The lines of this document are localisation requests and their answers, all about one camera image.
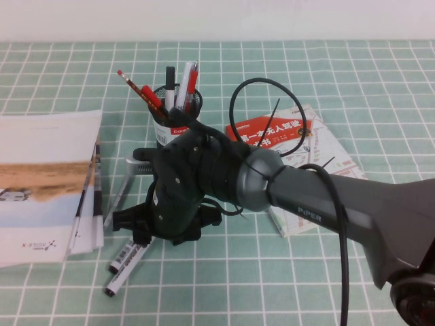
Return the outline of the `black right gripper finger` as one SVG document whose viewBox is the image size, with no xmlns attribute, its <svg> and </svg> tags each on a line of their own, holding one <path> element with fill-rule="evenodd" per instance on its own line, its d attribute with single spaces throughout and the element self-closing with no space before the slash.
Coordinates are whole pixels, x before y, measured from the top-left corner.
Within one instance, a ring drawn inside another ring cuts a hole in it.
<svg viewBox="0 0 435 326">
<path fill-rule="evenodd" d="M 137 245 L 149 245 L 152 241 L 152 234 L 145 221 L 137 222 L 133 228 L 133 241 Z"/>
<path fill-rule="evenodd" d="M 186 230 L 183 234 L 176 236 L 172 241 L 173 246 L 181 245 L 185 242 L 194 242 L 197 241 L 201 237 L 200 229 L 191 229 Z"/>
</svg>

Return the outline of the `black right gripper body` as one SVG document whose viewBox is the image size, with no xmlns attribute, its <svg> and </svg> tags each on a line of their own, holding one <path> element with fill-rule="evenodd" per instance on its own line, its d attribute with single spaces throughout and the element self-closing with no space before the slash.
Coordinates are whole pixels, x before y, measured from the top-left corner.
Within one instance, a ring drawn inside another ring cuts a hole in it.
<svg viewBox="0 0 435 326">
<path fill-rule="evenodd" d="M 153 237 L 173 240 L 186 230 L 219 225 L 221 213 L 201 204 L 205 193 L 196 178 L 205 140 L 199 133 L 184 133 L 160 149 L 135 149 L 133 158 L 150 163 L 154 181 L 144 203 L 113 213 L 112 230 L 132 231 L 145 221 Z"/>
</svg>

